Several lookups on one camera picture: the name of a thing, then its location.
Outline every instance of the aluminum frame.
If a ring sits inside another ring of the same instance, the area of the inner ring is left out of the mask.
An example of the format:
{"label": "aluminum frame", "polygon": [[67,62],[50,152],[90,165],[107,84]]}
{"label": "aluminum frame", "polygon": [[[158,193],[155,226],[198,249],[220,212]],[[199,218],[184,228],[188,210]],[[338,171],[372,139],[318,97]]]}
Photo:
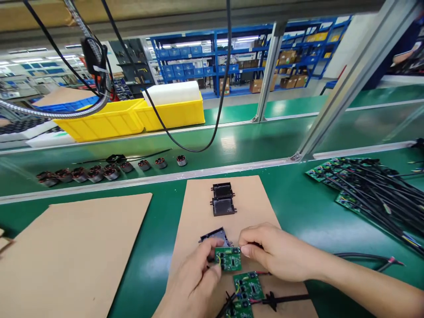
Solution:
{"label": "aluminum frame", "polygon": [[417,0],[386,0],[292,160],[311,159],[396,42],[419,15]]}

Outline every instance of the circuit board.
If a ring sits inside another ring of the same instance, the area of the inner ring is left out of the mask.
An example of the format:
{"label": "circuit board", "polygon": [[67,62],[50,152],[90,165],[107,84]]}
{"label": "circuit board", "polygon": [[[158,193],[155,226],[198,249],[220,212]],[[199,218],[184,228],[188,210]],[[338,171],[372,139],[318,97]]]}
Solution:
{"label": "circuit board", "polygon": [[233,280],[235,289],[238,290],[240,287],[241,300],[260,300],[265,298],[256,272],[234,275]]}
{"label": "circuit board", "polygon": [[236,300],[225,312],[226,318],[253,318],[252,307],[248,300]]}
{"label": "circuit board", "polygon": [[223,271],[242,270],[242,260],[240,258],[239,247],[216,247],[215,263],[221,264]]}

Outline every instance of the black wire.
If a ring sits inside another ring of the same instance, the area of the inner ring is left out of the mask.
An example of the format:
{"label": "black wire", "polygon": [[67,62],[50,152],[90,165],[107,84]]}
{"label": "black wire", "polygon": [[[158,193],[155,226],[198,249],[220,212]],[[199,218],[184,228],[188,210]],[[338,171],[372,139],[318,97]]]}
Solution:
{"label": "black wire", "polygon": [[[141,79],[141,76],[140,76],[140,74],[139,74],[139,72],[138,72],[138,70],[137,70],[137,67],[136,67],[136,65],[134,64],[134,61],[133,61],[133,58],[131,57],[131,55],[129,54],[129,52],[128,52],[128,49],[126,48],[126,46],[125,46],[125,43],[124,43],[124,40],[122,39],[122,37],[121,37],[121,34],[119,33],[119,30],[118,30],[118,28],[117,28],[117,26],[116,26],[116,23],[115,23],[115,21],[114,21],[114,18],[113,18],[113,16],[112,16],[112,14],[111,14],[111,12],[110,12],[110,10],[109,10],[109,7],[108,7],[108,5],[107,5],[107,3],[106,3],[106,0],[102,0],[102,4],[103,4],[103,7],[105,8],[105,11],[106,11],[106,14],[107,14],[107,16],[108,16],[108,18],[109,18],[109,20],[110,20],[110,24],[112,25],[112,27],[113,27],[113,29],[114,29],[114,31],[115,31],[115,34],[116,34],[116,36],[117,36],[117,38],[118,38],[118,40],[119,40],[119,42],[120,42],[120,44],[121,44],[121,46],[122,46],[122,48],[124,49],[124,51],[125,51],[125,54],[127,55],[127,57],[128,57],[128,59],[129,59],[129,61],[130,61],[130,63],[131,63],[131,65],[132,65],[132,67],[134,68],[134,71],[135,71],[135,73],[137,74],[137,77],[139,78],[139,80],[140,80],[140,83],[143,83],[143,81],[142,81],[142,79]],[[229,70],[229,68],[230,68],[230,59],[231,59],[231,37],[232,37],[232,31],[231,31],[231,8],[230,8],[230,0],[227,0],[227,23],[228,23],[228,54],[227,54],[227,64],[226,64],[226,66],[225,66],[225,75],[224,75],[224,85],[225,85],[225,83],[227,82],[227,78],[228,78],[228,70]],[[151,99],[151,97],[150,97],[150,95],[149,95],[149,92],[147,91],[147,88],[144,86],[143,87],[144,88],[144,91],[146,92],[146,96],[147,96],[147,98],[149,99],[149,101],[150,101],[150,103],[151,103],[151,106],[153,107],[153,110],[155,111],[155,113],[156,113],[156,116],[158,117],[158,119],[159,119],[159,121],[160,121],[160,123],[161,123],[161,125],[162,125],[162,127],[163,127],[163,129],[165,130],[165,132],[167,133],[167,135],[169,136],[169,138],[177,145],[177,146],[179,146],[180,148],[182,148],[182,149],[184,149],[184,150],[187,150],[187,151],[190,151],[190,152],[202,152],[202,151],[204,151],[204,150],[206,150],[206,149],[208,149],[209,147],[210,147],[210,145],[212,144],[212,142],[214,141],[214,139],[215,139],[215,136],[216,136],[216,131],[217,131],[217,129],[218,129],[218,124],[219,124],[219,122],[220,122],[220,116],[221,116],[221,110],[222,110],[222,104],[223,104],[223,100],[224,100],[224,93],[222,92],[222,94],[221,94],[221,99],[220,99],[220,105],[219,105],[219,108],[218,108],[218,116],[217,116],[217,118],[216,118],[216,124],[215,124],[215,129],[214,129],[214,131],[213,131],[213,134],[212,134],[212,138],[211,138],[211,141],[206,145],[206,147],[204,147],[203,149],[201,149],[201,150],[193,150],[193,149],[188,149],[188,148],[186,148],[186,147],[184,147],[184,146],[182,146],[181,144],[179,144],[172,136],[171,136],[171,134],[169,133],[169,131],[168,131],[168,128],[166,128],[165,127],[165,124],[163,123],[163,121],[162,121],[162,119],[161,119],[161,117],[160,117],[160,115],[159,115],[159,113],[158,113],[158,111],[157,111],[157,109],[156,109],[156,107],[155,107],[155,105],[154,105],[154,103],[153,103],[153,101],[152,101],[152,99]]]}
{"label": "black wire", "polygon": [[40,20],[39,16],[37,15],[37,13],[35,12],[35,10],[32,8],[32,6],[29,4],[28,0],[23,0],[23,3],[25,4],[26,8],[28,9],[28,11],[31,13],[31,15],[33,16],[33,18],[35,19],[35,21],[37,21],[38,25],[40,26],[41,30],[43,31],[44,35],[46,36],[46,38],[48,39],[48,41],[50,42],[50,44],[52,45],[52,47],[54,48],[54,50],[56,51],[56,53],[60,56],[60,58],[62,59],[62,61],[65,63],[65,65],[71,70],[72,73],[74,73],[74,75],[90,90],[92,91],[94,94],[96,94],[96,96],[100,97],[100,94],[98,92],[96,92],[93,88],[91,88],[88,83],[76,72],[76,70],[73,69],[73,67],[69,64],[69,62],[63,57],[62,53],[60,52],[59,48],[57,47],[56,43],[54,42],[52,36],[50,35],[49,31],[47,30],[47,28],[45,27],[44,23]]}

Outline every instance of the fluorescent light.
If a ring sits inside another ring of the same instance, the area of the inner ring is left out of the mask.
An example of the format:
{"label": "fluorescent light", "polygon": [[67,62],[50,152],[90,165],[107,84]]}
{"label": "fluorescent light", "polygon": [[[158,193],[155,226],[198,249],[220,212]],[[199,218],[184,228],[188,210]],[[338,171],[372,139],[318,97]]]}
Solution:
{"label": "fluorescent light", "polygon": [[29,49],[28,52],[38,52],[38,51],[47,51],[47,48],[41,48],[41,49]]}
{"label": "fluorescent light", "polygon": [[255,37],[245,37],[245,38],[238,38],[237,42],[239,41],[244,41],[244,40],[258,40],[259,36],[255,36]]}
{"label": "fluorescent light", "polygon": [[42,58],[35,59],[21,59],[21,60],[12,60],[13,63],[28,63],[28,62],[39,62],[42,61]]}
{"label": "fluorescent light", "polygon": [[81,47],[81,44],[72,44],[72,45],[65,45],[66,49],[73,49],[76,47]]}
{"label": "fluorescent light", "polygon": [[177,44],[177,47],[196,46],[200,44],[202,44],[202,42],[181,43],[181,44]]}

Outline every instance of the stack of circuit boards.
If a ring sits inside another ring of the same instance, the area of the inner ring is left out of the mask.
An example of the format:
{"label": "stack of circuit boards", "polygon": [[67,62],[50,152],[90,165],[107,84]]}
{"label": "stack of circuit boards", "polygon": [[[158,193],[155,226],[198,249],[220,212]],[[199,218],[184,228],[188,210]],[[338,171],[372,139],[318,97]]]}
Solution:
{"label": "stack of circuit boards", "polygon": [[424,193],[379,159],[333,158],[306,172],[339,194],[336,202],[424,257]]}

